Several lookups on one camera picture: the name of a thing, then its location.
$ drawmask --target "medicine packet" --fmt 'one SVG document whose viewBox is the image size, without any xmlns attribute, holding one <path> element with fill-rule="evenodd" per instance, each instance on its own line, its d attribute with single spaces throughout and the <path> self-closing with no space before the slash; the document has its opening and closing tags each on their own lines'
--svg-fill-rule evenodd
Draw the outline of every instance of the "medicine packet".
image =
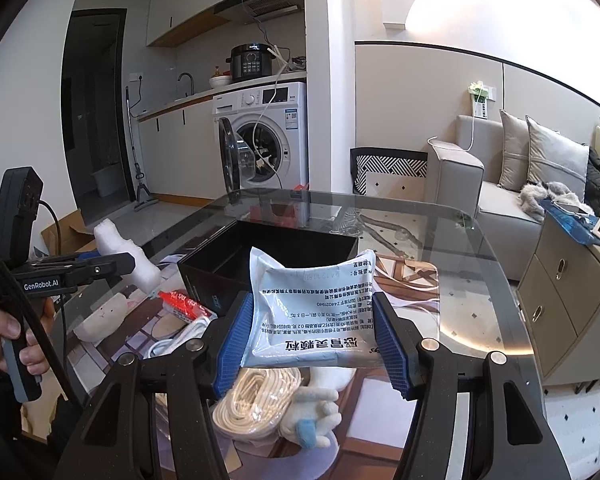
<svg viewBox="0 0 600 480">
<path fill-rule="evenodd" d="M 287 269 L 251 248 L 250 368 L 381 367 L 371 307 L 376 255 L 334 266 Z"/>
</svg>

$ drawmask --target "drawer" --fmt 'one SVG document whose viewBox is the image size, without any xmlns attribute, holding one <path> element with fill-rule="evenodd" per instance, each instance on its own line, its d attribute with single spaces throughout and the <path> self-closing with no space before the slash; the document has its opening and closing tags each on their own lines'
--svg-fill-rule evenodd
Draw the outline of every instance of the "drawer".
<svg viewBox="0 0 600 480">
<path fill-rule="evenodd" d="M 579 334 L 600 304 L 600 262 L 552 218 L 544 222 L 536 256 Z"/>
<path fill-rule="evenodd" d="M 576 341 L 576 331 L 551 279 L 535 255 L 518 292 L 536 343 L 536 357 L 546 376 Z"/>
</svg>

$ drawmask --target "drawer handle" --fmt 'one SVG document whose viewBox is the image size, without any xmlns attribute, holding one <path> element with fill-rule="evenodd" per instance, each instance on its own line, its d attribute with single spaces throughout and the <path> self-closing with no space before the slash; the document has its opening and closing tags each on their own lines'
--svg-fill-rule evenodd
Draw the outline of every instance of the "drawer handle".
<svg viewBox="0 0 600 480">
<path fill-rule="evenodd" d="M 542 305 L 538 306 L 538 308 L 536 308 L 536 311 L 534 312 L 533 316 L 531 317 L 531 321 L 534 323 L 536 321 L 538 321 L 539 317 L 542 316 L 543 312 L 544 312 L 544 306 L 542 306 Z"/>
<path fill-rule="evenodd" d="M 567 268 L 567 260 L 561 259 L 558 262 L 558 272 L 556 272 L 555 275 L 555 279 L 559 280 L 562 277 L 562 273 L 566 270 Z"/>
</svg>

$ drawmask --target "black box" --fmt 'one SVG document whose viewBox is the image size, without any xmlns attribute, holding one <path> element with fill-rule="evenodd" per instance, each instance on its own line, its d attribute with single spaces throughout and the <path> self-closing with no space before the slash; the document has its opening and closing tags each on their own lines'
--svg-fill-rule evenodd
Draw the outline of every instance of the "black box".
<svg viewBox="0 0 600 480">
<path fill-rule="evenodd" d="M 224 316 L 242 290 L 251 291 L 249 254 L 265 251 L 288 268 L 336 265 L 358 254 L 358 239 L 237 220 L 179 261 L 190 297 Z"/>
</svg>

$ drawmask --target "gray sofa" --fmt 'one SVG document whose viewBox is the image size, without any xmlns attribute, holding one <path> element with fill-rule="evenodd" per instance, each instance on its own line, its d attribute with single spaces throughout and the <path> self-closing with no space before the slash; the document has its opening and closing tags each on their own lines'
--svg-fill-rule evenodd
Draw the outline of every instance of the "gray sofa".
<svg viewBox="0 0 600 480">
<path fill-rule="evenodd" d="M 518 205 L 518 193 L 497 186 L 502 170 L 502 124 L 456 119 L 456 144 L 429 146 L 425 202 L 448 205 L 475 216 L 507 278 L 520 280 L 533 254 L 541 225 Z"/>
</svg>

